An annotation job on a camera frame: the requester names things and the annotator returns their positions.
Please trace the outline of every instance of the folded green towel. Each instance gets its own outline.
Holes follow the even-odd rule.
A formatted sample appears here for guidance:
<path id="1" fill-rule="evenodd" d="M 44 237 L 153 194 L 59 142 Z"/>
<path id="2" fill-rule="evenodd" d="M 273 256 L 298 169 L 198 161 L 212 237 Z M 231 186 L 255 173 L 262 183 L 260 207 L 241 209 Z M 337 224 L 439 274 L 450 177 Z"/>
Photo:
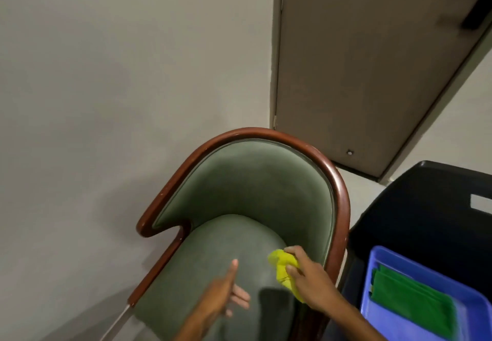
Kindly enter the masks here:
<path id="1" fill-rule="evenodd" d="M 382 265 L 372 275 L 372 301 L 442 338 L 453 339 L 457 320 L 450 296 Z"/>

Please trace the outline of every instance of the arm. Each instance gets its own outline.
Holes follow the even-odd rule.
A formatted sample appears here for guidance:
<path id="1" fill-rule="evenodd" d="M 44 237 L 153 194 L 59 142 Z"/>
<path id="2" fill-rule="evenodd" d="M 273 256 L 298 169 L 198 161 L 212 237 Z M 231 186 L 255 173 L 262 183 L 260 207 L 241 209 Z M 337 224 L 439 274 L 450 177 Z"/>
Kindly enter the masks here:
<path id="1" fill-rule="evenodd" d="M 229 301 L 249 308 L 250 295 L 234 284 L 237 270 L 238 260 L 234 259 L 225 277 L 217 278 L 210 283 L 184 321 L 174 341 L 200 341 L 220 315 L 232 316 L 231 309 L 226 308 Z"/>
<path id="2" fill-rule="evenodd" d="M 309 307 L 333 319 L 350 341 L 386 341 L 360 311 L 343 298 L 323 266 L 311 261 L 300 246 L 287 247 L 285 251 L 295 255 L 301 266 L 301 269 L 287 266 L 287 273 Z"/>

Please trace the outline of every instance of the chair leg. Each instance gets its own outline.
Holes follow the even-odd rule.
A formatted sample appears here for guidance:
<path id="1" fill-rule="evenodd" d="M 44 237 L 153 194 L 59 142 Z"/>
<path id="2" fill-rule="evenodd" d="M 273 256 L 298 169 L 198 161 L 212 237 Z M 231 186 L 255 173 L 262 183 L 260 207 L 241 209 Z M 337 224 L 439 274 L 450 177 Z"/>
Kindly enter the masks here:
<path id="1" fill-rule="evenodd" d="M 130 305 L 126 305 L 125 310 L 118 316 L 118 319 L 109 327 L 106 333 L 101 337 L 100 341 L 112 341 L 115 336 L 120 332 L 123 325 L 131 318 L 133 315 L 132 307 Z"/>

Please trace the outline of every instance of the door handle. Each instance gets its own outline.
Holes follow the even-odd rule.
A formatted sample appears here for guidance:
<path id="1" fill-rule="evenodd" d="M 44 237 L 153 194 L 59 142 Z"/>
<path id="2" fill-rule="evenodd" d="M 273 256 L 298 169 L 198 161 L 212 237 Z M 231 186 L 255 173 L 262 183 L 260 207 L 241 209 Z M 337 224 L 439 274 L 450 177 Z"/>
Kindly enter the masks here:
<path id="1" fill-rule="evenodd" d="M 470 13 L 461 23 L 461 28 L 466 30 L 478 29 L 491 10 L 492 0 L 477 0 Z"/>

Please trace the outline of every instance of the person's right hand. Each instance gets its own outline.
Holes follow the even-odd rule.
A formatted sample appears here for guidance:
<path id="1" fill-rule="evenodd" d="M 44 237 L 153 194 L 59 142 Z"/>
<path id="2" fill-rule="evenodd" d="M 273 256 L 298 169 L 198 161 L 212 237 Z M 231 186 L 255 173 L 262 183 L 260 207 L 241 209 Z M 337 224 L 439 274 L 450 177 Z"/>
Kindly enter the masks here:
<path id="1" fill-rule="evenodd" d="M 309 307 L 325 313 L 328 317 L 344 302 L 328 274 L 319 263 L 311 261 L 300 246 L 289 246 L 284 249 L 296 256 L 300 269 L 287 265 L 287 273 L 292 276 L 299 294 Z"/>

